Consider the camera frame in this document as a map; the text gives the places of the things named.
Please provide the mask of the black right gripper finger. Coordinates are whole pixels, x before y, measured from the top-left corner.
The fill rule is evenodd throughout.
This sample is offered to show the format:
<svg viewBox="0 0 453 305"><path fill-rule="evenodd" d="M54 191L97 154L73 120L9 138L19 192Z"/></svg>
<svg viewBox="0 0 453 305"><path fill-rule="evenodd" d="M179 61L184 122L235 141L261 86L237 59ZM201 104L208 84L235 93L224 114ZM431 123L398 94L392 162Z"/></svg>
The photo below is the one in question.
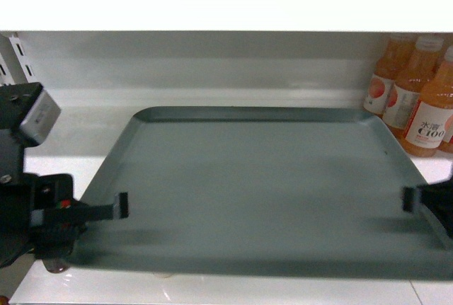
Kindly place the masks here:
<svg viewBox="0 0 453 305"><path fill-rule="evenodd" d="M405 212L417 212L420 206L421 189L404 187L402 189L402 208Z"/></svg>

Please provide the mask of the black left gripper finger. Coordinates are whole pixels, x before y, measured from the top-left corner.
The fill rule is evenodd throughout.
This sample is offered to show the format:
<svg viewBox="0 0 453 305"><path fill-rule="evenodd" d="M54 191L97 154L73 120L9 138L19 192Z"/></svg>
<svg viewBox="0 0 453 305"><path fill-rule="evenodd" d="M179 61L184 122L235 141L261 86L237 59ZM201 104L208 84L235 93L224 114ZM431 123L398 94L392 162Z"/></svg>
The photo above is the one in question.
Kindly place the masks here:
<svg viewBox="0 0 453 305"><path fill-rule="evenodd" d="M119 220L128 218L128 193L120 192L114 196L112 204L88 205L76 200L74 209L74 223L83 224L93 221Z"/></svg>

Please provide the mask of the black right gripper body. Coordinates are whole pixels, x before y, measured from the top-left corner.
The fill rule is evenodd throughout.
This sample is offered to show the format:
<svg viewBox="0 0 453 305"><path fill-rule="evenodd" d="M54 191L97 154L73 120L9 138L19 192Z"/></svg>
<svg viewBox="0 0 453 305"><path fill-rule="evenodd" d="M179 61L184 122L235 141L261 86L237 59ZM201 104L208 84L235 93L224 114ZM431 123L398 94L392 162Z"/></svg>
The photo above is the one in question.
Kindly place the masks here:
<svg viewBox="0 0 453 305"><path fill-rule="evenodd" d="M437 218L447 236L452 237L452 177L433 184L419 185L420 202Z"/></svg>

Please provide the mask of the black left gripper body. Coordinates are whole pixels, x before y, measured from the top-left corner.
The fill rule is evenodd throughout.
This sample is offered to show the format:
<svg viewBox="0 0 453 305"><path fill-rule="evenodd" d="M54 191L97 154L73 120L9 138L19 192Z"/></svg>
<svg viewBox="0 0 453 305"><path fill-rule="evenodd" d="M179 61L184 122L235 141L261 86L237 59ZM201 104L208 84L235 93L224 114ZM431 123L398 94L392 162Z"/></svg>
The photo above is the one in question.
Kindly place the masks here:
<svg viewBox="0 0 453 305"><path fill-rule="evenodd" d="M63 218L82 206L74 199L70 174L26 173L17 184L1 184L1 265L10 266L31 253L37 259L56 260L71 254L75 241L87 230L83 222Z"/></svg>

